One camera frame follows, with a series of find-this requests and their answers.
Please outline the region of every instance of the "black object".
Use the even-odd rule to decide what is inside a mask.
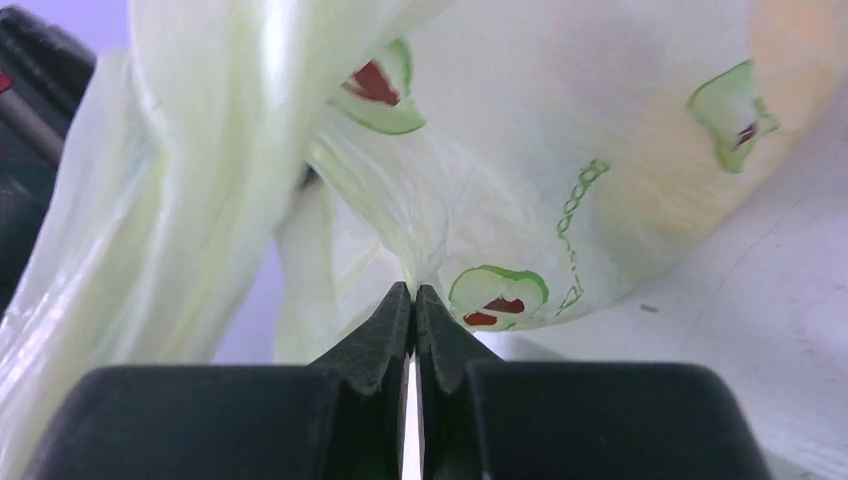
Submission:
[[[93,71],[91,54],[61,29],[0,9],[0,312],[29,260]]]
[[[31,480],[397,479],[417,352],[425,479],[761,480],[732,395],[668,364],[504,362],[422,287],[306,367],[114,367],[71,393]]]

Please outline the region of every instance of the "printed apple slice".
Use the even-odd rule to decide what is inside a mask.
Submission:
[[[468,326],[494,327],[500,322],[506,328],[530,318],[548,296],[545,281],[534,272],[483,265],[460,274],[448,298]]]
[[[686,107],[707,129],[721,168],[730,173],[742,172],[757,141],[780,127],[756,94],[752,61],[699,87]]]
[[[402,38],[342,84],[330,103],[371,130],[402,135],[426,121],[412,100],[412,54]]]

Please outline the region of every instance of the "white surface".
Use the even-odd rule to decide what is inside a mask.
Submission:
[[[125,43],[123,0],[19,3],[99,51]],[[848,478],[846,97],[777,178],[679,268],[590,318],[486,341],[508,358],[706,364],[734,389],[761,441],[804,466],[772,458],[780,479]],[[217,362],[270,360],[282,286],[270,253]]]

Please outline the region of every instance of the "red apple seed print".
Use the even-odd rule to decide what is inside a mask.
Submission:
[[[480,312],[470,313],[465,316],[464,320],[472,327],[490,327],[498,323],[498,317]]]
[[[400,103],[400,95],[392,89],[385,73],[374,60],[354,73],[343,86],[347,91],[366,100],[384,103],[390,107]]]
[[[524,312],[524,302],[520,298],[509,301],[503,297],[498,297],[483,307],[483,310],[492,312],[519,314]],[[498,317],[485,313],[474,312],[465,316],[465,323],[472,326],[495,325],[498,323]]]
[[[744,145],[745,142],[753,140],[754,137],[756,137],[756,136],[757,136],[757,124],[752,123],[751,125],[748,126],[748,128],[746,128],[745,130],[742,130],[736,136],[736,147],[734,148],[734,150],[738,149],[739,147]]]
[[[510,302],[503,297],[498,297],[489,302],[483,309],[492,310],[493,312],[521,313],[524,311],[524,302],[519,298]]]

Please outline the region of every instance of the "crumpled plastic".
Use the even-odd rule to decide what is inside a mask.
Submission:
[[[398,279],[478,330],[602,308],[779,167],[844,79],[846,9],[132,0],[0,326],[0,478],[87,371],[208,361],[272,237],[280,361]]]

